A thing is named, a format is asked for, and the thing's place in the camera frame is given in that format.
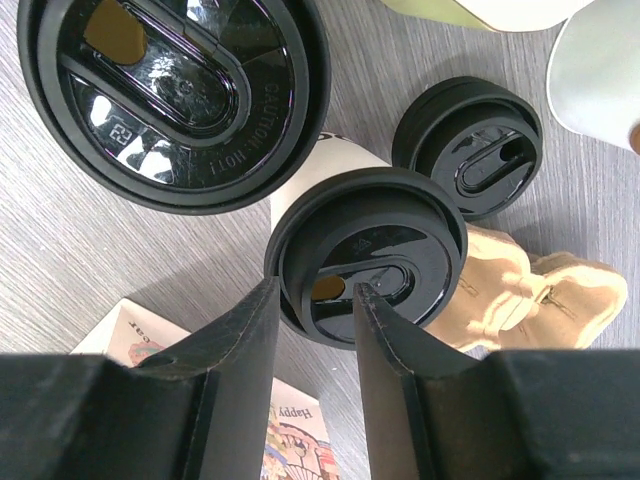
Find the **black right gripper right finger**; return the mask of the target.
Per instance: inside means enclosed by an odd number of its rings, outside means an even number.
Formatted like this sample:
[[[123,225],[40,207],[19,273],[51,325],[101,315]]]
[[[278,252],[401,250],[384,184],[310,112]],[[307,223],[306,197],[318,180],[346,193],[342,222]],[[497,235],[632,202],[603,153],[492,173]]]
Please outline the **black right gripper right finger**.
[[[635,350],[469,357],[354,289],[356,352],[375,479],[635,479]]]

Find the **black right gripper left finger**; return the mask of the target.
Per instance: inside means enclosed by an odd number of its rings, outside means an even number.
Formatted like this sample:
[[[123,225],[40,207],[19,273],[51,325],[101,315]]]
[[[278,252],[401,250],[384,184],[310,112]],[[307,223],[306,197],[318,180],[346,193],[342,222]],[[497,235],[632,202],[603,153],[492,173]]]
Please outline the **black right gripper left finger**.
[[[279,293],[235,307],[134,368],[99,355],[1,358],[5,479],[256,479]]]

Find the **brown paper bag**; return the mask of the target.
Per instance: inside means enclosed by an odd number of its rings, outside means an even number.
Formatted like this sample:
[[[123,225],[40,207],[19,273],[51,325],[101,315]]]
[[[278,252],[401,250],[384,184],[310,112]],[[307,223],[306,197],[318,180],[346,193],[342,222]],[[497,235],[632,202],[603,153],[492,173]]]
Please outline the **brown paper bag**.
[[[102,354],[135,367],[189,335],[189,331],[123,298],[71,352]],[[260,477],[340,477],[319,401],[277,378],[272,384]]]

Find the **cardboard cup carrier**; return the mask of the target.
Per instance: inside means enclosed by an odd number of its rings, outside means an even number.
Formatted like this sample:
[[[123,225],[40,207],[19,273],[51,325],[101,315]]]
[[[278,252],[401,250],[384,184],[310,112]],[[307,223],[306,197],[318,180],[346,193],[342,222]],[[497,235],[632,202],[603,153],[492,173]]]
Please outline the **cardboard cup carrier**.
[[[425,328],[461,352],[585,349],[625,305],[627,282],[606,264],[569,252],[536,256],[495,230],[467,232],[456,290]]]

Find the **black cup lid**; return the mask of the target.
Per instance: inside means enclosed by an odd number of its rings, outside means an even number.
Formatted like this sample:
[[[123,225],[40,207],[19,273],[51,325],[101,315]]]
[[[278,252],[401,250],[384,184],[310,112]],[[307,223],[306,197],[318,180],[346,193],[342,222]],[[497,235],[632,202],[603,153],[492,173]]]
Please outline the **black cup lid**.
[[[22,1],[31,100],[111,192],[178,215],[272,194],[318,140],[331,61],[312,1]]]
[[[467,251],[465,221],[441,187],[406,169],[369,167],[295,195],[275,220],[264,272],[279,279],[289,329],[352,350],[356,285],[426,327],[451,300]]]

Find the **white paper cup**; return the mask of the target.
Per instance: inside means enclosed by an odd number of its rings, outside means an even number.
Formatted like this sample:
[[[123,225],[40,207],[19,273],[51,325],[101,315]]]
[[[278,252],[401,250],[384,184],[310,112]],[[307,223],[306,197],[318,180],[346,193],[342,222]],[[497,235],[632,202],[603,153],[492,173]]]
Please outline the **white paper cup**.
[[[271,231],[286,211],[316,184],[339,174],[369,167],[390,167],[364,147],[338,134],[321,132],[300,168],[270,195]]]

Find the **stack of black lids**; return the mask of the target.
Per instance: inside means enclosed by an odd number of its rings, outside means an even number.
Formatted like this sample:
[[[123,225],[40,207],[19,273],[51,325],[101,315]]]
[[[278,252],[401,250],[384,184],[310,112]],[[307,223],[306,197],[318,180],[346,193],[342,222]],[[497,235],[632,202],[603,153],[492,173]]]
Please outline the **stack of black lids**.
[[[474,222],[508,208],[542,165],[543,129],[523,98],[488,80],[458,76],[419,95],[394,134],[392,164],[438,184]]]

